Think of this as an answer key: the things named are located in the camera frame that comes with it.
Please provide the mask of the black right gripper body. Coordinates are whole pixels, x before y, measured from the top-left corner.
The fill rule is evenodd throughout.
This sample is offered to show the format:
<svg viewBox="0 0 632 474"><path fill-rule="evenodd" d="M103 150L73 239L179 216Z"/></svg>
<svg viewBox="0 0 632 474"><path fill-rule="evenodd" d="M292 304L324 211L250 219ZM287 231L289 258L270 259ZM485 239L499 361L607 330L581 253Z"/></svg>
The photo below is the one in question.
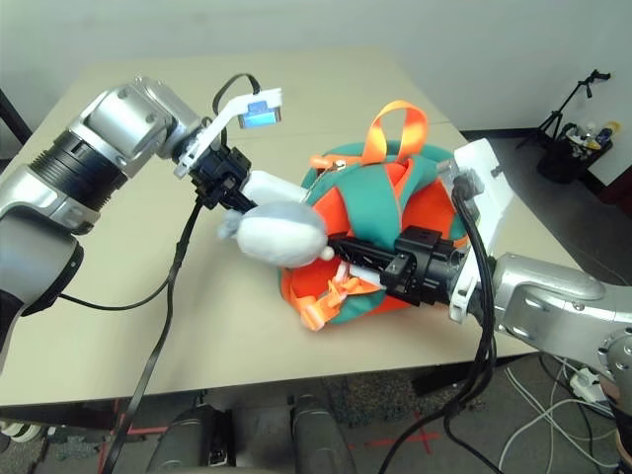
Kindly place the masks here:
<svg viewBox="0 0 632 474"><path fill-rule="evenodd" d="M393 259L380 273L386 293L411 305L448 304L463 253L441 233L409 226L396 239Z"/></svg>

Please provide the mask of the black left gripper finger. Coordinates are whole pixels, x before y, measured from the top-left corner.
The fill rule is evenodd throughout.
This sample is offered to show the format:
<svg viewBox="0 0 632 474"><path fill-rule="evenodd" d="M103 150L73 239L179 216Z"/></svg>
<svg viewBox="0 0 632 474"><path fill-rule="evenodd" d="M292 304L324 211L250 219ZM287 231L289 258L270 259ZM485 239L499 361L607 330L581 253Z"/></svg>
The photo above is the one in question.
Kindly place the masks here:
<svg viewBox="0 0 632 474"><path fill-rule="evenodd" d="M246 213L258 205L240 191L231 191L225 195L225 208Z"/></svg>

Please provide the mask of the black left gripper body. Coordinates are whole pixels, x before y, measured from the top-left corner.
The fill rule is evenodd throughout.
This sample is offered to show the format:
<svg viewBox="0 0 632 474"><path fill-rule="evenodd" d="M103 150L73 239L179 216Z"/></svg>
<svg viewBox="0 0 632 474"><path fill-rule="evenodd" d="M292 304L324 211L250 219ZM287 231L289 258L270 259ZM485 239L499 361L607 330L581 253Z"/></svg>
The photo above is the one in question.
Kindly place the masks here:
<svg viewBox="0 0 632 474"><path fill-rule="evenodd" d="M231 191L242 193L250 170L251 161L236 147L207 148L191 171L197 201L208 209L218 205L225 208L225 195Z"/></svg>

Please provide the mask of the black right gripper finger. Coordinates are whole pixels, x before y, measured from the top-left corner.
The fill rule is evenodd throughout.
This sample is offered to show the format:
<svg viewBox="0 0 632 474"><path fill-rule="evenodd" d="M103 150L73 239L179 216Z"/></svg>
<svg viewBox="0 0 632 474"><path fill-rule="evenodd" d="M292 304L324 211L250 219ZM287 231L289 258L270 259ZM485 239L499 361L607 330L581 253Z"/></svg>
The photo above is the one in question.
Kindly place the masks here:
<svg viewBox="0 0 632 474"><path fill-rule="evenodd" d="M407 254L393 253L357 238L330 239L329 246L342 260L380 275L400 277L410 267Z"/></svg>

